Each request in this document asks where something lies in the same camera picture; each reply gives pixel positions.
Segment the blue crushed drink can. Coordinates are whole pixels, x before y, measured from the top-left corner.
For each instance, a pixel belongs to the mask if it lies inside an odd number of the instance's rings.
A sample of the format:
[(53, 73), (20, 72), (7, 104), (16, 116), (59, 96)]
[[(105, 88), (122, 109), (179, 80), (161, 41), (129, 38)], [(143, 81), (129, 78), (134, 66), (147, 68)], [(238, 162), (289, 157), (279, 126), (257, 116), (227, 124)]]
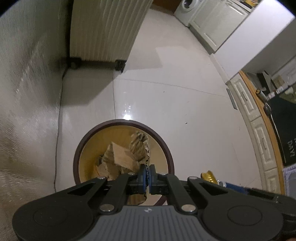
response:
[(221, 187), (228, 188), (228, 189), (234, 190), (234, 191), (239, 192), (239, 193), (247, 193), (246, 189), (244, 187), (242, 187), (242, 186), (237, 186), (237, 185), (227, 183), (227, 182), (224, 182), (224, 181), (218, 181), (218, 184)]

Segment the cream ribbed suitcase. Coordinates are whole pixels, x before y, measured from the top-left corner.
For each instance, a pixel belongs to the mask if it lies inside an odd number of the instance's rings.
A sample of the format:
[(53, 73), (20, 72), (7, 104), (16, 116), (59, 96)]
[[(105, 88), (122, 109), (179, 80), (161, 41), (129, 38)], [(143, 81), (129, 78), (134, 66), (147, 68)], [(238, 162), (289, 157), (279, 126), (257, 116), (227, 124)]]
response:
[(113, 63), (123, 72), (152, 1), (69, 1), (66, 66)]

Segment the brown paper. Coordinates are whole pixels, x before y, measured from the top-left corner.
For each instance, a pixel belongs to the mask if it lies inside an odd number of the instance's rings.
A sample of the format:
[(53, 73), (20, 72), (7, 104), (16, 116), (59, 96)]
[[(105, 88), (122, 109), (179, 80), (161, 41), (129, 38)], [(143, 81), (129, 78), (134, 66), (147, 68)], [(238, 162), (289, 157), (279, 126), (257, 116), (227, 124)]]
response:
[(94, 164), (92, 176), (104, 176), (113, 181), (121, 174), (138, 173), (140, 165), (149, 163), (149, 136), (142, 131), (119, 131)]

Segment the white washing machine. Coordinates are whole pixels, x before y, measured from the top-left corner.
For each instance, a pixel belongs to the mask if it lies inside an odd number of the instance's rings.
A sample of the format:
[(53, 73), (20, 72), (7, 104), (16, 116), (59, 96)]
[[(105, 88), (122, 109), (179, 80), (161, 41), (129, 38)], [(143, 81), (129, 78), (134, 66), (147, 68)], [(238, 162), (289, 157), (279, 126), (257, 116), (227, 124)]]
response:
[(191, 18), (202, 5), (203, 0), (182, 0), (174, 12), (174, 16), (186, 27), (189, 26)]

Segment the brown round trash bin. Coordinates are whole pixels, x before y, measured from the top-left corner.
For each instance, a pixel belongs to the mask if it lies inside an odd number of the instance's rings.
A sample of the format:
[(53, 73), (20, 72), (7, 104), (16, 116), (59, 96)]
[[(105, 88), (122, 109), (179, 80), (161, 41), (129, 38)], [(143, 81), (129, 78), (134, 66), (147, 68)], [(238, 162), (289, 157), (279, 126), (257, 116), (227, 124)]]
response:
[[(142, 131), (149, 136), (150, 159), (147, 167), (147, 196), (138, 193), (138, 173), (119, 175), (113, 181), (104, 176), (93, 177), (94, 164), (119, 131)], [(158, 173), (159, 194), (149, 192), (149, 166)], [(80, 141), (73, 162), (74, 180), (88, 205), (96, 204), (102, 213), (114, 213), (125, 205), (161, 206), (166, 201), (166, 178), (174, 174), (174, 163), (165, 141), (151, 128), (133, 120), (110, 120), (91, 129)]]

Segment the gold wrapper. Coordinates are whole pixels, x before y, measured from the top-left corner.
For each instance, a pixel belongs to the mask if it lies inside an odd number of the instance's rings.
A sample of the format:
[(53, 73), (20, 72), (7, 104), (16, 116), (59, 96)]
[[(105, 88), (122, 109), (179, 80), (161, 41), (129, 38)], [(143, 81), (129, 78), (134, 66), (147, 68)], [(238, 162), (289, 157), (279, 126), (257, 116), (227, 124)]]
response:
[(210, 170), (205, 173), (201, 173), (201, 179), (208, 181), (210, 183), (216, 184), (216, 185), (219, 184), (218, 180), (216, 179), (216, 177), (214, 176), (214, 174)]

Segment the white low tv cabinet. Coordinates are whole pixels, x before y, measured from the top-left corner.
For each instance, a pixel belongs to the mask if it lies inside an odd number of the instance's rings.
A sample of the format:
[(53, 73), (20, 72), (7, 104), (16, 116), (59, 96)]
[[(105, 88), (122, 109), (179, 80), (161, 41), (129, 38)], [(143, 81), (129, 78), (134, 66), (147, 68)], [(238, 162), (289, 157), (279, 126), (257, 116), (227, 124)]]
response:
[(239, 71), (228, 92), (250, 134), (262, 188), (295, 198), (295, 85), (271, 90), (267, 77)]

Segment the white kitchen cabinets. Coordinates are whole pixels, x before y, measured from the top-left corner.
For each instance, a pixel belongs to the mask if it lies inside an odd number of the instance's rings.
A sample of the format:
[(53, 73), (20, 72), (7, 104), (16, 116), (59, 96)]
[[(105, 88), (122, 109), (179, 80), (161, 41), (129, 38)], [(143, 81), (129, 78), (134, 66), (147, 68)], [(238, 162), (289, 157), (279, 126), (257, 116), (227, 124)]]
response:
[(216, 52), (251, 11), (252, 7), (243, 1), (207, 0), (191, 19), (190, 26)]

